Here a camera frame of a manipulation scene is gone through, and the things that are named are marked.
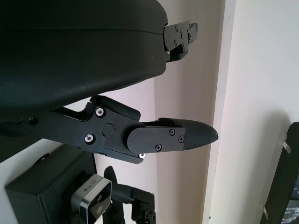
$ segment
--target white wall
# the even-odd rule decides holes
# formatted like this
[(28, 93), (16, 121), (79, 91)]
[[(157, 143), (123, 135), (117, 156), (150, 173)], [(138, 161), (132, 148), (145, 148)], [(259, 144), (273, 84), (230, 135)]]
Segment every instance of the white wall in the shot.
[(299, 120), (299, 1), (239, 0), (210, 224), (258, 224)]
[[(222, 0), (161, 0), (169, 25), (199, 24), (198, 39), (181, 61), (155, 78), (156, 118), (212, 124), (219, 58)], [(159, 224), (199, 224), (206, 191), (209, 148), (157, 155)]]

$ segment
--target textured plastic surface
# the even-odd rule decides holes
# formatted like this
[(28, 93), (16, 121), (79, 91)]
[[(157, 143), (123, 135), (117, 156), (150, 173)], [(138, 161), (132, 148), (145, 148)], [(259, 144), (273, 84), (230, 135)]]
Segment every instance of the textured plastic surface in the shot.
[(159, 121), (186, 129), (183, 150), (198, 148), (218, 140), (217, 131), (202, 122), (170, 118), (160, 118)]
[(156, 0), (1, 1), (0, 122), (161, 75), (166, 23)]

